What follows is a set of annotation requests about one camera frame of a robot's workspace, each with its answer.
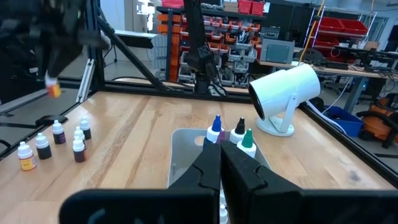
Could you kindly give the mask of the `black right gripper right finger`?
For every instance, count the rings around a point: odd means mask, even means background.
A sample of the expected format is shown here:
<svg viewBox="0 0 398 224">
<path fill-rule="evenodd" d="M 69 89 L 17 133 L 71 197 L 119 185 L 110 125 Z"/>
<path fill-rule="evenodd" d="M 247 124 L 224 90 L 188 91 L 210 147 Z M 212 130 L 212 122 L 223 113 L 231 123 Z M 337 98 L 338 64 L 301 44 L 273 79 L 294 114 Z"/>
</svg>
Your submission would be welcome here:
<svg viewBox="0 0 398 224">
<path fill-rule="evenodd" d="M 398 190 L 302 189 L 230 142 L 221 178 L 231 224 L 398 224 Z"/>
</svg>

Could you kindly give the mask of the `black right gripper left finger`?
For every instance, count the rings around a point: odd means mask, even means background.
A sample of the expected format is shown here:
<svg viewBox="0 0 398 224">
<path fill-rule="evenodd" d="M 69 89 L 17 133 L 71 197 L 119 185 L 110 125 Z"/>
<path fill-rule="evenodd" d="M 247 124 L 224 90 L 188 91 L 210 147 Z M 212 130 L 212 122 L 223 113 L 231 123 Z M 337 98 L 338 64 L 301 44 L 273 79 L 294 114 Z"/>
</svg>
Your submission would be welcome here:
<svg viewBox="0 0 398 224">
<path fill-rule="evenodd" d="M 60 207 L 60 224 L 218 224 L 221 146 L 209 144 L 167 189 L 86 189 Z"/>
</svg>

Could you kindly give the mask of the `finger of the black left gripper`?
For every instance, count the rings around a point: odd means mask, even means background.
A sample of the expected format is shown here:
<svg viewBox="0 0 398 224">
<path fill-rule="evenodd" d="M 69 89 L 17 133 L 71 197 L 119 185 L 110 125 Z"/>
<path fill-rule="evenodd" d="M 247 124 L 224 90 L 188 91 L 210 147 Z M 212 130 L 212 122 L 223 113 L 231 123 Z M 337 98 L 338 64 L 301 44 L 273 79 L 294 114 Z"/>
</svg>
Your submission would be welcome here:
<svg viewBox="0 0 398 224">
<path fill-rule="evenodd" d="M 78 56 L 80 56 L 82 50 L 82 45 L 64 46 L 60 50 L 60 53 L 55 61 L 55 76 L 58 77 L 67 66 L 69 66 Z"/>
<path fill-rule="evenodd" d="M 60 49 L 48 44 L 44 48 L 44 70 L 50 78 L 57 78 L 59 71 L 57 68 L 57 60 L 60 56 Z"/>
</svg>

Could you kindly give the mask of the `small orange-red dropper bottle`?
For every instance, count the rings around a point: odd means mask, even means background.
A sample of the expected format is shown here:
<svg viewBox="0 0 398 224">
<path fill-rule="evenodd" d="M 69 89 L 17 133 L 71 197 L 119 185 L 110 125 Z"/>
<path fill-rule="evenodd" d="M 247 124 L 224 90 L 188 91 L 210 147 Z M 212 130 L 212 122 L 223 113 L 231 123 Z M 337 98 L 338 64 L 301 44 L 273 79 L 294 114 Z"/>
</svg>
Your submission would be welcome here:
<svg viewBox="0 0 398 224">
<path fill-rule="evenodd" d="M 19 143 L 17 155 L 23 171 L 32 170 L 37 166 L 31 147 L 24 141 Z"/>
<path fill-rule="evenodd" d="M 56 78 L 46 78 L 45 86 L 50 96 L 58 98 L 61 95 L 62 91 Z"/>
</svg>

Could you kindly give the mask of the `large green-capped food colouring bottle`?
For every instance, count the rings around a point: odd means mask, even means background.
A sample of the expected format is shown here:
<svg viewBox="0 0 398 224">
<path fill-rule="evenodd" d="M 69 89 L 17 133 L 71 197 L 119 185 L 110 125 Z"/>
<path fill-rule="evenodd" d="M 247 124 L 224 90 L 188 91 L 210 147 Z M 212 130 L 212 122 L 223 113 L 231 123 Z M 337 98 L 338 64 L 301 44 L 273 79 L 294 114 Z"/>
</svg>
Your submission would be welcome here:
<svg viewBox="0 0 398 224">
<path fill-rule="evenodd" d="M 253 141 L 252 129 L 249 128 L 246 131 L 243 139 L 237 143 L 237 147 L 249 155 L 251 158 L 255 158 L 257 147 Z"/>
</svg>

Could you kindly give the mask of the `small purple dropper bottle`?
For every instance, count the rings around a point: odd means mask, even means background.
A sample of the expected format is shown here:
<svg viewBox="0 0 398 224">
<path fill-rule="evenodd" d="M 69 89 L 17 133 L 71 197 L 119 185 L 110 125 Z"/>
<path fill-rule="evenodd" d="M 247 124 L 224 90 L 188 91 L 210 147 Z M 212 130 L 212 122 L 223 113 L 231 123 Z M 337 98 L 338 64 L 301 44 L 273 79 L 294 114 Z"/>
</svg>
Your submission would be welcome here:
<svg viewBox="0 0 398 224">
<path fill-rule="evenodd" d="M 52 134 L 54 138 L 55 144 L 64 144 L 66 143 L 65 132 L 62 124 L 55 120 L 52 125 Z"/>
</svg>

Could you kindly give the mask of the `small dark red dropper bottle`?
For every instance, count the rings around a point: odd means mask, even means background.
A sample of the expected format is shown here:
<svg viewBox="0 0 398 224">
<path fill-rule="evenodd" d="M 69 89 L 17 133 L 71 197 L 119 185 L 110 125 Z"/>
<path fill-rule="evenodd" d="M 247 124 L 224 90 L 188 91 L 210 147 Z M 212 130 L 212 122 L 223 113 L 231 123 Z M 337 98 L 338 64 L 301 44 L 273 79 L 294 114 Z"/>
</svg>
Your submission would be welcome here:
<svg viewBox="0 0 398 224">
<path fill-rule="evenodd" d="M 81 163 L 86 161 L 85 143 L 79 137 L 75 137 L 73 140 L 73 155 L 75 162 Z"/>
</svg>

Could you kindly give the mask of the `large blue-capped food colouring bottle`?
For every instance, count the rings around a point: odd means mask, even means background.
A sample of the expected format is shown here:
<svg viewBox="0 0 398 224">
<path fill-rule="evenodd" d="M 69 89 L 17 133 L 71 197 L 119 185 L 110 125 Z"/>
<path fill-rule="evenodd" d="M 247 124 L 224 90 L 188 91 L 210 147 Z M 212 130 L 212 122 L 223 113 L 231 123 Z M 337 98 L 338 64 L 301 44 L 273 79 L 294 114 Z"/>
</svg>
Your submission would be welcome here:
<svg viewBox="0 0 398 224">
<path fill-rule="evenodd" d="M 221 116 L 218 114 L 215 116 L 213 124 L 206 130 L 206 136 L 203 141 L 203 149 L 205 149 L 209 144 L 216 143 L 220 132 L 223 128 L 221 127 Z"/>
</svg>

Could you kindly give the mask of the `black partition panel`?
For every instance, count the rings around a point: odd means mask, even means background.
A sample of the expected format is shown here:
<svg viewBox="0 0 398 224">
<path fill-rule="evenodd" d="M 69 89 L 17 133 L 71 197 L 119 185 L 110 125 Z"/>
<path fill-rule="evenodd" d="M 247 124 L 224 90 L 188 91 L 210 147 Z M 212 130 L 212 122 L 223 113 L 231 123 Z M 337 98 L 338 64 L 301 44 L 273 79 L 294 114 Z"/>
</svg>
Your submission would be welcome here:
<svg viewBox="0 0 398 224">
<path fill-rule="evenodd" d="M 30 0 L 0 0 L 0 105 L 40 91 L 30 24 L 16 14 Z"/>
</svg>

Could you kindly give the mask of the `clear plastic tray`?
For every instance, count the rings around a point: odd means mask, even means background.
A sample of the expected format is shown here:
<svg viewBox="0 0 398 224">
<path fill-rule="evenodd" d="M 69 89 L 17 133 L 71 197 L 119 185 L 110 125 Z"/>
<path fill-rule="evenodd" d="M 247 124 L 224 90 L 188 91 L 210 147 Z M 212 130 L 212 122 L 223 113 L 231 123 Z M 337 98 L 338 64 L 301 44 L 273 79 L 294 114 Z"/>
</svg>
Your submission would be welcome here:
<svg viewBox="0 0 398 224">
<path fill-rule="evenodd" d="M 204 140 L 196 142 L 199 137 L 206 137 L 207 129 L 180 128 L 171 135 L 170 169 L 167 186 L 170 187 L 193 164 L 202 153 Z"/>
</svg>

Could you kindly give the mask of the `blue storage bin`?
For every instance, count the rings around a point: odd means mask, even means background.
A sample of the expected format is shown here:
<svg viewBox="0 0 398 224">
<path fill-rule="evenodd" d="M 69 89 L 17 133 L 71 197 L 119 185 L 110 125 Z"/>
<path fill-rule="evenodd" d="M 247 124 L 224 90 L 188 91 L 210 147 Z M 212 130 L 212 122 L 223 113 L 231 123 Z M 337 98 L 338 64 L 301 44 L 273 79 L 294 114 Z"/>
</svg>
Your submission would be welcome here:
<svg viewBox="0 0 398 224">
<path fill-rule="evenodd" d="M 339 124 L 350 137 L 358 137 L 358 134 L 364 124 L 355 115 L 352 115 L 338 106 L 332 106 L 329 108 L 325 112 L 325 115 Z"/>
</svg>

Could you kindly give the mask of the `shelf rack with parts bins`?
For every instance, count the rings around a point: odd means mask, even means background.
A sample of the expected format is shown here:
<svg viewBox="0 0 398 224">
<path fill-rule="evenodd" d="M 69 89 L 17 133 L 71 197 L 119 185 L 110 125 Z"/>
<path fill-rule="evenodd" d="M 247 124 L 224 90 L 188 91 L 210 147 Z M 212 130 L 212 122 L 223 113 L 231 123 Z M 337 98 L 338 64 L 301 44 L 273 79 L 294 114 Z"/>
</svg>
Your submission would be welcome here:
<svg viewBox="0 0 398 224">
<path fill-rule="evenodd" d="M 264 16 L 223 10 L 223 1 L 199 0 L 203 13 L 205 38 L 223 86 L 244 88 L 250 80 L 251 67 L 258 57 L 261 23 Z M 159 37 L 152 39 L 152 66 L 160 80 L 178 83 L 195 82 L 186 56 L 190 50 L 188 21 L 184 0 L 161 0 L 156 7 Z"/>
</svg>

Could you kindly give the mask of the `red storage bin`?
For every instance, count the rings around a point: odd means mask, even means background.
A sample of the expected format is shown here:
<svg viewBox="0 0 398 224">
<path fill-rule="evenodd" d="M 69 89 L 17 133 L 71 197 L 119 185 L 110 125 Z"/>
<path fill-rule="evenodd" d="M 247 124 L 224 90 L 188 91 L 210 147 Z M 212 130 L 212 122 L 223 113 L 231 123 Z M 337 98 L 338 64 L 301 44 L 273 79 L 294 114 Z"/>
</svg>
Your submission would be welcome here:
<svg viewBox="0 0 398 224">
<path fill-rule="evenodd" d="M 238 0 L 238 12 L 240 14 L 250 14 L 252 7 L 251 0 Z"/>
<path fill-rule="evenodd" d="M 264 13 L 264 1 L 253 1 L 251 6 L 251 14 L 255 16 L 262 16 Z"/>
</svg>

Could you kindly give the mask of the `black monitor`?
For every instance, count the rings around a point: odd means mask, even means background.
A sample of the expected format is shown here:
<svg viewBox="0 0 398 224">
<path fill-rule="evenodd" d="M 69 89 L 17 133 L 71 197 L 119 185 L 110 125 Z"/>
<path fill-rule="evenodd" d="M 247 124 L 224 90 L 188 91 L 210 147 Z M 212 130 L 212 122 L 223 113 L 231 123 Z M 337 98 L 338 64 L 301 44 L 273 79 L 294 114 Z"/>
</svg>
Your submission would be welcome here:
<svg viewBox="0 0 398 224">
<path fill-rule="evenodd" d="M 397 49 L 398 49 L 398 25 L 394 25 L 384 50 L 386 52 L 395 52 Z"/>
</svg>

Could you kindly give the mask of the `grey electronics enclosure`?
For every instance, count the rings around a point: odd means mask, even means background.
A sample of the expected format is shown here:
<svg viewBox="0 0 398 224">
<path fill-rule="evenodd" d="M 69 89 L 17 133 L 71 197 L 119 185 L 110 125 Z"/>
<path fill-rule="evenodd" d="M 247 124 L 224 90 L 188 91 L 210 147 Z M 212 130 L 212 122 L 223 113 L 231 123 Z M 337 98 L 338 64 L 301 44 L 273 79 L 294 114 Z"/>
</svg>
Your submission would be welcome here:
<svg viewBox="0 0 398 224">
<path fill-rule="evenodd" d="M 263 39 L 259 60 L 264 62 L 291 64 L 295 42 Z"/>
</svg>

